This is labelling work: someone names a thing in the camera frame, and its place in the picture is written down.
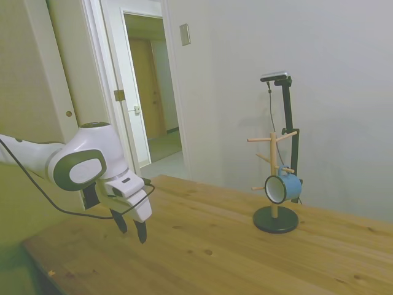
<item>wooden door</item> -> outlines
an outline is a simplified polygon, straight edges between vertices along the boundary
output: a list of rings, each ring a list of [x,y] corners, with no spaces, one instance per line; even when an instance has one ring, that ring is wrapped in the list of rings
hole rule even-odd
[[[130,48],[147,138],[163,136],[166,128],[151,43],[130,39]]]

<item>blue mug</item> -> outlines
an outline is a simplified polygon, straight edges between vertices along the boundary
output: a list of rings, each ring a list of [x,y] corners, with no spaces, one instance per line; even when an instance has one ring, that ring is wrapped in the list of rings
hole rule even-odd
[[[275,204],[297,199],[302,192],[302,184],[296,175],[289,172],[286,175],[282,175],[282,169],[284,167],[289,168],[288,166],[281,165],[278,169],[278,175],[271,175],[265,181],[266,195]]]

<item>doorway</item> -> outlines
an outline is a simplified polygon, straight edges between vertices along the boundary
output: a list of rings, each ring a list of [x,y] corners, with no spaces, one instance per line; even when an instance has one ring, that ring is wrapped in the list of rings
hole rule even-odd
[[[163,20],[133,14],[124,20],[140,102],[129,116],[141,113],[145,135],[134,140],[147,138],[150,155],[139,161],[142,176],[186,178]]]

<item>door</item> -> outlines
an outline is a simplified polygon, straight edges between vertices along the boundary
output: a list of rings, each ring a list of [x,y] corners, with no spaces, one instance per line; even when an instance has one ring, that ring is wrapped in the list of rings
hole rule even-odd
[[[154,0],[101,0],[107,38],[114,64],[118,89],[124,90],[126,111],[132,129],[139,166],[151,163],[143,113],[136,112],[141,106],[136,83],[133,59],[128,42],[124,14],[161,17],[161,4]]]
[[[99,0],[46,2],[79,125],[109,122],[114,126],[129,168],[140,174],[128,110],[116,100],[119,88]]]
[[[147,138],[163,136],[166,128],[152,44],[149,40],[130,39],[130,47]]]

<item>black round base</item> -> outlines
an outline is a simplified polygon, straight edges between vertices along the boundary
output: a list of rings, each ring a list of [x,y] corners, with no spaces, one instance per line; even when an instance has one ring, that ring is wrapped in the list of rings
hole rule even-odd
[[[278,217],[271,217],[271,207],[258,209],[252,217],[260,230],[271,234],[284,234],[294,230],[299,224],[296,213],[286,207],[278,207]]]

